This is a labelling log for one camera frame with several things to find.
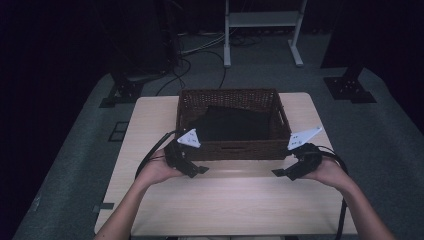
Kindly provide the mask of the person's right hand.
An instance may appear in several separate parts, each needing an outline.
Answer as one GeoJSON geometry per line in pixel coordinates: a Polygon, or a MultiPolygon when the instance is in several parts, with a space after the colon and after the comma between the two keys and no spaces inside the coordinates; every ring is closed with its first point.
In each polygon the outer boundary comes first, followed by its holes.
{"type": "Polygon", "coordinates": [[[347,190],[353,184],[341,166],[329,157],[324,157],[317,169],[303,176],[303,179],[315,180],[339,191],[347,190]]]}

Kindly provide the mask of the brown wicker basket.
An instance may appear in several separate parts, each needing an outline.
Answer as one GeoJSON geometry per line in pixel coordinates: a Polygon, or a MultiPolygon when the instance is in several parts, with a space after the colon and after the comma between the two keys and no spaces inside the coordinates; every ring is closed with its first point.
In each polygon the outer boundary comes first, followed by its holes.
{"type": "Polygon", "coordinates": [[[191,130],[189,122],[204,114],[208,106],[222,106],[270,114],[270,138],[254,141],[206,141],[189,148],[186,156],[202,160],[281,159],[291,135],[289,122],[275,89],[195,89],[180,92],[176,128],[191,130]]]}

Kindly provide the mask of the black tape strip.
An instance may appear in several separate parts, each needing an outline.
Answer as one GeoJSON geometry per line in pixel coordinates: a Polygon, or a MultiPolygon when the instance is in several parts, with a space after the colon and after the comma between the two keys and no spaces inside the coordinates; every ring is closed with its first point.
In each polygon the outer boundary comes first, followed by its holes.
{"type": "Polygon", "coordinates": [[[93,213],[100,213],[101,210],[113,210],[114,203],[100,203],[99,205],[95,205],[92,209],[93,213]]]}

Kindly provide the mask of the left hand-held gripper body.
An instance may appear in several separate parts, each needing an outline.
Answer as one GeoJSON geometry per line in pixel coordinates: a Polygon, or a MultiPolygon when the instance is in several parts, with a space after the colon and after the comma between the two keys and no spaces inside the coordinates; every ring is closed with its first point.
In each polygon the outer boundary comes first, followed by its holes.
{"type": "Polygon", "coordinates": [[[195,129],[191,129],[182,136],[170,141],[164,148],[166,162],[184,175],[191,177],[193,168],[196,166],[186,156],[182,148],[184,146],[200,148],[201,143],[195,129]]]}

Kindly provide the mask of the white metal stand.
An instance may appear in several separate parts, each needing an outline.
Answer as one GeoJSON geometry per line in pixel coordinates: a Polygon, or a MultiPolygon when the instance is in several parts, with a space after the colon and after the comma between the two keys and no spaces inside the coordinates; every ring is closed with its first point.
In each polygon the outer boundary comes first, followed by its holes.
{"type": "Polygon", "coordinates": [[[231,66],[230,30],[236,28],[263,28],[263,27],[293,27],[294,33],[288,40],[288,46],[295,65],[303,67],[304,62],[297,48],[297,42],[304,19],[308,0],[301,0],[301,5],[295,11],[274,12],[231,12],[230,0],[225,1],[223,65],[231,66]]]}

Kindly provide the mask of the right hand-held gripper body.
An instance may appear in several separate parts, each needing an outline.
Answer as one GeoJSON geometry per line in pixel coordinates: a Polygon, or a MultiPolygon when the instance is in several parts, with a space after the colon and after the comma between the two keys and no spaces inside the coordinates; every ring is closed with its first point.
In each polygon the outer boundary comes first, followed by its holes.
{"type": "Polygon", "coordinates": [[[288,153],[294,155],[297,162],[285,170],[292,181],[317,169],[322,162],[320,150],[310,140],[322,131],[321,127],[292,133],[287,146],[288,153]]]}

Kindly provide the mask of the black stand base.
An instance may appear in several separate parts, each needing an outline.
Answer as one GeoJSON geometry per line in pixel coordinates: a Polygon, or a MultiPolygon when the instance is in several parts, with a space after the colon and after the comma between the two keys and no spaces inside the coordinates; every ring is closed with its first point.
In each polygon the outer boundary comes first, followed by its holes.
{"type": "Polygon", "coordinates": [[[374,96],[359,81],[361,63],[349,66],[342,76],[325,77],[324,82],[335,100],[349,100],[354,104],[376,103],[374,96]]]}
{"type": "Polygon", "coordinates": [[[113,86],[101,103],[100,108],[113,108],[117,104],[135,103],[140,97],[143,83],[128,79],[124,73],[112,72],[113,86]]]}

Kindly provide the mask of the person's left hand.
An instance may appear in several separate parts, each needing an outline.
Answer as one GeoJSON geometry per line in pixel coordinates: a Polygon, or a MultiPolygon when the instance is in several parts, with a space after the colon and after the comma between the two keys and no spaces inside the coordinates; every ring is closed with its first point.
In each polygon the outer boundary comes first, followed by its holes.
{"type": "Polygon", "coordinates": [[[135,180],[135,185],[139,188],[148,188],[151,185],[179,176],[182,176],[182,173],[168,166],[164,150],[160,149],[153,154],[140,171],[135,180]]]}

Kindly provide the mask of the black cloth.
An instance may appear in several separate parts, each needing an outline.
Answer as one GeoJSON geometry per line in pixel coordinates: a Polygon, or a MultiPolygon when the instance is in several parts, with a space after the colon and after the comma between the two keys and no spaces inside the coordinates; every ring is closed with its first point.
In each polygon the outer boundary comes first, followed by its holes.
{"type": "Polygon", "coordinates": [[[204,114],[189,122],[189,128],[197,131],[201,142],[268,140],[269,121],[269,113],[208,106],[204,114]]]}

